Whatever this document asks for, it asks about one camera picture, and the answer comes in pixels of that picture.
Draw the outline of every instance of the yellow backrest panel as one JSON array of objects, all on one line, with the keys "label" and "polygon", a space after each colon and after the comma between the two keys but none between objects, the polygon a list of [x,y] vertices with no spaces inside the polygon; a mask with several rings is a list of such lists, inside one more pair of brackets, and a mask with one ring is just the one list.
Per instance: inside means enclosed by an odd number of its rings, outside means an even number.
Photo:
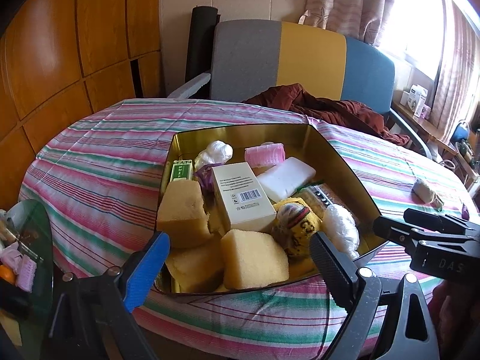
[{"label": "yellow backrest panel", "polygon": [[283,22],[277,85],[300,83],[315,97],[339,100],[346,56],[345,36]]}]

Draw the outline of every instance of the barcode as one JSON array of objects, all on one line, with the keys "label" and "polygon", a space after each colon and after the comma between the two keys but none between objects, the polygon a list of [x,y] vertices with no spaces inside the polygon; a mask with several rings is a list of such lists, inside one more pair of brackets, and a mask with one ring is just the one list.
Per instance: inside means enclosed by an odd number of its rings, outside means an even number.
[{"label": "barcode", "polygon": [[260,192],[258,192],[258,190],[251,190],[239,193],[238,196],[240,197],[240,201],[243,203],[247,202],[248,200],[255,200],[260,198]]}]

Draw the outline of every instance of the gray backrest panel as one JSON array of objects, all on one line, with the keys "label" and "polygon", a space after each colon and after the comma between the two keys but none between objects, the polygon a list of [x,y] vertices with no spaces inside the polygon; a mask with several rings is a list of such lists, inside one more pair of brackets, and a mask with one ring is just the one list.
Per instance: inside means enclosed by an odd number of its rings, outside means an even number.
[{"label": "gray backrest panel", "polygon": [[242,102],[277,84],[282,23],[232,20],[215,28],[210,98]]}]

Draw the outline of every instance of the window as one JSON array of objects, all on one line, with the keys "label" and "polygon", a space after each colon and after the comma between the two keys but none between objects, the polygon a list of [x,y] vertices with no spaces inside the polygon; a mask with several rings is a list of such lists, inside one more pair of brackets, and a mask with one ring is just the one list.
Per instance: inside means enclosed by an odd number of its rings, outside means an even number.
[{"label": "window", "polygon": [[395,0],[379,49],[435,80],[443,33],[442,0]]}]

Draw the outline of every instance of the blue gripper pad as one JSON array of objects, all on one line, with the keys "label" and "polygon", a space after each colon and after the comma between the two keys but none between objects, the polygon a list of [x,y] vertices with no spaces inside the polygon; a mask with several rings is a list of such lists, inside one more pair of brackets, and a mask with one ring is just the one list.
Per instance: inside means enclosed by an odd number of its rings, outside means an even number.
[{"label": "blue gripper pad", "polygon": [[157,236],[126,282],[123,303],[129,312],[143,305],[148,291],[170,252],[170,239],[166,233]]}]

